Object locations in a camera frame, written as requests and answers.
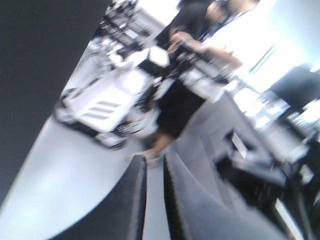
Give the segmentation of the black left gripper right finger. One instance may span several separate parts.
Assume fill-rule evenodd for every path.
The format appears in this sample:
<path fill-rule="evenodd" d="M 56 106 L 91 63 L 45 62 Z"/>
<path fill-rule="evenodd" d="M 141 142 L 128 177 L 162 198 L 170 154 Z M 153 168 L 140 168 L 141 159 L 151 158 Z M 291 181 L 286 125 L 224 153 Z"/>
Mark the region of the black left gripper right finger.
<path fill-rule="evenodd" d="M 285 240 L 274 226 L 241 216 L 211 196 L 176 153 L 163 164 L 164 202 L 172 240 Z"/>

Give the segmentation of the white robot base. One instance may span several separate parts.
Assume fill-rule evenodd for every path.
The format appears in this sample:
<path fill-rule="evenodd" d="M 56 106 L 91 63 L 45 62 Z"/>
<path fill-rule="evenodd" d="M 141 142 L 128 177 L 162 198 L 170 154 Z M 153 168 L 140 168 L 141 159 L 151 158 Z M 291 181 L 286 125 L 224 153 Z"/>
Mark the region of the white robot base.
<path fill-rule="evenodd" d="M 168 52 L 156 45 L 134 52 L 115 69 L 66 90 L 53 116 L 109 149 L 122 148 L 145 127 L 169 65 Z"/>

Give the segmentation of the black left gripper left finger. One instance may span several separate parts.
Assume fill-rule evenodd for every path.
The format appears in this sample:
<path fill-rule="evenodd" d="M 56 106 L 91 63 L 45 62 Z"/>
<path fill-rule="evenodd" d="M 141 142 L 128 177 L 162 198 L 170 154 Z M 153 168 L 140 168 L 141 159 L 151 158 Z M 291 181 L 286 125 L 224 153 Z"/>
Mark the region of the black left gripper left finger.
<path fill-rule="evenodd" d="M 134 156 L 110 193 L 57 240 L 141 240 L 147 201 L 147 163 Z"/>

